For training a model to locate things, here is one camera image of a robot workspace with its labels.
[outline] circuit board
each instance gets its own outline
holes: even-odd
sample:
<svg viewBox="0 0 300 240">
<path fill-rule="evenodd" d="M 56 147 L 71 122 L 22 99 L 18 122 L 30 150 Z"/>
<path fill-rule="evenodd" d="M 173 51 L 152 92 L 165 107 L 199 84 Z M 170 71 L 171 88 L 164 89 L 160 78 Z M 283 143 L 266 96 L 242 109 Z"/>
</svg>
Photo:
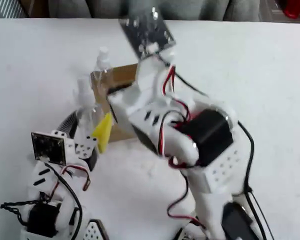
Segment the circuit board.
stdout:
<svg viewBox="0 0 300 240">
<path fill-rule="evenodd" d="M 39 132 L 32 132 L 31 138 L 36 160 L 46 158 L 50 163 L 66 165 L 64 138 Z"/>
<path fill-rule="evenodd" d="M 140 60 L 151 56 L 147 47 L 152 44 L 156 44 L 158 52 L 176 44 L 155 7 L 130 15 L 126 19 L 120 19 L 119 23 Z"/>
</svg>

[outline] yellow object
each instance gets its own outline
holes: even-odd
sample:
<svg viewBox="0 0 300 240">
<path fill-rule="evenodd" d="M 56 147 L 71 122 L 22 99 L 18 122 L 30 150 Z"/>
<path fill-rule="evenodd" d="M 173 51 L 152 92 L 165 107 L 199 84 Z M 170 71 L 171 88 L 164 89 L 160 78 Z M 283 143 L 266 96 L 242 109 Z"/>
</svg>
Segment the yellow object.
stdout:
<svg viewBox="0 0 300 240">
<path fill-rule="evenodd" d="M 98 139 L 99 152 L 106 151 L 112 128 L 112 114 L 108 112 L 102 121 L 95 127 L 92 136 Z"/>
</svg>

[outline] white table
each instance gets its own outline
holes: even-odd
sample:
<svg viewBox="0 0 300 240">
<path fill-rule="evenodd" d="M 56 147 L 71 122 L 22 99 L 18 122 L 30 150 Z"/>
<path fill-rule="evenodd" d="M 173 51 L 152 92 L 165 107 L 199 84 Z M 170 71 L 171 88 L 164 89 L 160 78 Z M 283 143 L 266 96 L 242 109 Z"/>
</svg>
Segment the white table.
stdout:
<svg viewBox="0 0 300 240">
<path fill-rule="evenodd" d="M 253 135 L 251 186 L 276 239 L 300 240 L 300 25 L 167 23 L 177 71 L 232 105 Z M 92 70 L 100 46 L 114 66 L 137 62 L 116 20 L 0 19 L 0 204 L 24 200 L 30 132 L 51 131 L 74 109 L 76 78 Z M 109 146 L 81 200 L 111 240 L 168 240 L 181 222 L 166 207 L 183 190 L 177 171 L 128 141 Z M 189 197 L 175 210 L 193 207 Z M 19 229 L 0 210 L 0 239 L 17 239 Z"/>
</svg>

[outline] black cable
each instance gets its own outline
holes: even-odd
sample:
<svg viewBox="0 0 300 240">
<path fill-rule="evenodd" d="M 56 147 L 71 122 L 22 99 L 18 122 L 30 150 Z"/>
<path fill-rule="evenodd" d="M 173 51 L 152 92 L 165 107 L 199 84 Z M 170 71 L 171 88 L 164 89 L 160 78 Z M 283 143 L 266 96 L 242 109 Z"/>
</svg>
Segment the black cable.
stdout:
<svg viewBox="0 0 300 240">
<path fill-rule="evenodd" d="M 260 211 L 260 213 L 261 213 L 261 215 L 262 215 L 262 217 L 263 217 L 263 219 L 264 219 L 264 222 L 265 222 L 265 224 L 266 224 L 266 226 L 267 226 L 267 228 L 268 228 L 268 230 L 269 230 L 269 233 L 270 233 L 270 235 L 271 235 L 271 237 L 272 237 L 272 240 L 275 240 L 275 237 L 274 237 L 274 235 L 272 234 L 271 228 L 270 228 L 270 226 L 269 226 L 269 224 L 268 224 L 268 221 L 267 221 L 267 219 L 266 219 L 266 217 L 265 217 L 265 215 L 264 215 L 264 212 L 261 210 L 261 207 L 260 207 L 260 205 L 259 205 L 259 203 L 258 203 L 258 201 L 257 201 L 257 199 L 256 199 L 256 197 L 255 197 L 255 195 L 254 195 L 254 193 L 251 192 L 251 195 L 252 195 L 252 197 L 253 197 L 253 199 L 254 199 L 256 205 L 257 205 L 258 208 L 259 208 L 259 211 Z"/>
<path fill-rule="evenodd" d="M 164 60 L 164 59 L 162 58 L 162 56 L 161 56 L 159 53 L 157 53 L 156 55 L 157 55 L 157 57 L 159 58 L 159 60 L 162 61 L 162 62 L 164 63 L 164 65 L 165 65 L 167 68 L 170 67 L 170 65 L 171 65 L 170 62 Z M 197 92 L 197 93 L 199 93 L 199 94 L 201 94 L 201 95 L 203 95 L 203 96 L 208 96 L 208 95 L 207 95 L 206 93 L 204 93 L 203 91 L 198 90 L 197 88 L 195 88 L 194 86 L 192 86 L 190 83 L 188 83 L 188 82 L 187 82 L 182 76 L 180 76 L 180 74 L 178 74 L 177 72 L 175 72 L 175 75 L 177 76 L 178 79 L 180 79 L 181 82 L 183 82 L 184 85 L 186 85 L 187 87 L 191 88 L 193 91 L 195 91 L 195 92 Z"/>
<path fill-rule="evenodd" d="M 67 183 L 67 181 L 51 166 L 49 165 L 48 163 L 44 163 L 44 165 L 51 169 L 53 171 L 53 173 L 56 175 L 56 177 L 58 178 L 58 180 L 65 186 L 65 188 L 70 192 L 70 194 L 73 196 L 74 198 L 74 201 L 75 203 L 77 204 L 78 208 L 79 208 L 79 219 L 78 219 L 78 224 L 75 228 L 75 231 L 71 237 L 71 240 L 75 240 L 78 233 L 79 233 L 79 230 L 80 230 L 80 227 L 81 227 L 81 223 L 82 223 L 82 217 L 83 217 L 83 210 L 82 210 L 82 206 L 81 206 L 81 203 L 77 197 L 77 195 L 75 194 L 75 192 L 73 191 L 73 189 L 69 186 L 69 184 Z"/>
<path fill-rule="evenodd" d="M 252 192 L 252 188 L 249 186 L 249 176 L 250 176 L 252 161 L 254 159 L 254 154 L 255 154 L 255 142 L 254 142 L 254 139 L 252 138 L 251 134 L 249 133 L 249 131 L 245 128 L 245 126 L 243 126 L 243 124 L 240 121 L 238 121 L 238 125 L 243 130 L 243 132 L 245 133 L 247 138 L 249 139 L 250 145 L 251 145 L 251 147 L 250 147 L 250 157 L 249 157 L 248 164 L 247 164 L 247 167 L 246 167 L 245 177 L 244 177 L 244 182 L 243 182 L 243 194 L 244 194 L 244 196 L 246 198 L 246 201 L 247 201 L 247 203 L 248 203 L 248 205 L 251 209 L 251 212 L 252 212 L 252 214 L 255 218 L 255 221 L 258 224 L 258 227 L 260 229 L 263 240 L 267 240 L 267 236 L 266 236 L 264 227 L 262 226 L 260 218 L 257 214 L 257 211 L 256 211 L 256 209 L 255 209 L 255 207 L 254 207 L 254 205 L 253 205 L 253 203 L 250 199 L 250 195 L 249 195 L 249 193 Z"/>
<path fill-rule="evenodd" d="M 38 204 L 38 203 L 42 203 L 42 202 L 43 202 L 43 196 L 40 196 L 40 200 L 4 202 L 3 204 L 0 205 L 0 209 L 4 209 L 4 210 L 9 211 L 10 213 L 15 214 L 19 223 L 22 226 L 26 227 L 28 225 L 28 223 L 22 219 L 22 215 L 21 215 L 19 209 L 16 207 L 25 206 L 25 205 L 33 205 L 33 204 Z"/>
</svg>

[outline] plastic bottle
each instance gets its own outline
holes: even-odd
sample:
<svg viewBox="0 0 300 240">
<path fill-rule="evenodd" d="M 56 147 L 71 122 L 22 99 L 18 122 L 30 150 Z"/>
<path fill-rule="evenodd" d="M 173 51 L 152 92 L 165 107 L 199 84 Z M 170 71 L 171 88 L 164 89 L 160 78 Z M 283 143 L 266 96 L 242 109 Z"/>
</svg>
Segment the plastic bottle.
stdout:
<svg viewBox="0 0 300 240">
<path fill-rule="evenodd" d="M 76 140 L 81 142 L 92 134 L 96 126 L 103 119 L 104 112 L 101 105 L 96 103 L 89 78 L 80 78 L 77 84 L 77 102 L 79 109 L 76 111 L 78 128 L 75 136 Z"/>
<path fill-rule="evenodd" d="M 109 88 L 115 86 L 113 68 L 110 64 L 109 50 L 103 46 L 99 49 L 96 66 L 93 71 L 93 79 L 101 98 L 105 98 Z"/>
</svg>

